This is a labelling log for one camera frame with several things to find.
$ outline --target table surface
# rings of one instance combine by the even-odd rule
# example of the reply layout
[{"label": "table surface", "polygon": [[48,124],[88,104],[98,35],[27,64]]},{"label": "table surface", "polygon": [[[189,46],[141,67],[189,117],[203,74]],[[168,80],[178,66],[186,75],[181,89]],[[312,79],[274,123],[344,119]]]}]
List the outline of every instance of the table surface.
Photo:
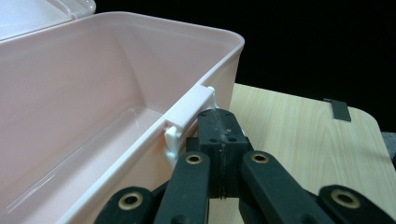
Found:
[{"label": "table surface", "polygon": [[[304,189],[346,186],[396,219],[396,172],[378,124],[348,110],[351,122],[333,119],[327,102],[241,84],[230,107],[253,148],[272,154]],[[243,223],[237,199],[211,199],[209,209],[209,223]]]}]

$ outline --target wood grain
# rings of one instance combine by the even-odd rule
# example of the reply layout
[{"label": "wood grain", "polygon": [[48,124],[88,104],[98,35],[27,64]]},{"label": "wood grain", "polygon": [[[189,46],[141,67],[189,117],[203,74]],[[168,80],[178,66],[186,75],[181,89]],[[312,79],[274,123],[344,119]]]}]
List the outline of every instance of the wood grain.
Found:
[{"label": "wood grain", "polygon": [[[329,103],[235,84],[233,112],[256,150],[275,156],[312,193],[352,188],[396,219],[396,172],[376,120],[348,108],[332,118]],[[209,223],[243,223],[237,199],[211,200]]]}]

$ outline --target pink plastic box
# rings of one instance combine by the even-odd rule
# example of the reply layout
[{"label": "pink plastic box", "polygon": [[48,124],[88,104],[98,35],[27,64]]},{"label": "pink plastic box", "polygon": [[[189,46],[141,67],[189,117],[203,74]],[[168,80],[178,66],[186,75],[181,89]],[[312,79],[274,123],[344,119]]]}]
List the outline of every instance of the pink plastic box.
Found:
[{"label": "pink plastic box", "polygon": [[92,223],[172,174],[195,117],[228,109],[242,36],[129,13],[0,41],[0,223]]}]

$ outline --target black clip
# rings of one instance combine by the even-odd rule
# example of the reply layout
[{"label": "black clip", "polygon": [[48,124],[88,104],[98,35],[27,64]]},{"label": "black clip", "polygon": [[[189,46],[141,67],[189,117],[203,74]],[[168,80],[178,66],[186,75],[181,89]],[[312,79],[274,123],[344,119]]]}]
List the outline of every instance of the black clip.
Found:
[{"label": "black clip", "polygon": [[332,117],[334,119],[340,119],[348,122],[352,121],[347,109],[347,103],[326,98],[324,98],[323,101],[332,104]]}]

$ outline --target black background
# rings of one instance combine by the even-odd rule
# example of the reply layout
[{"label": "black background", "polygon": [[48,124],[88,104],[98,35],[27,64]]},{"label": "black background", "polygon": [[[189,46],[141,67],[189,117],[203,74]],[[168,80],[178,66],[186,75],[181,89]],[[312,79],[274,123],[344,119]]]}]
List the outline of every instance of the black background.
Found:
[{"label": "black background", "polygon": [[131,11],[234,31],[246,41],[235,82],[344,101],[372,115],[382,132],[396,133],[393,1],[95,3],[96,13]]}]

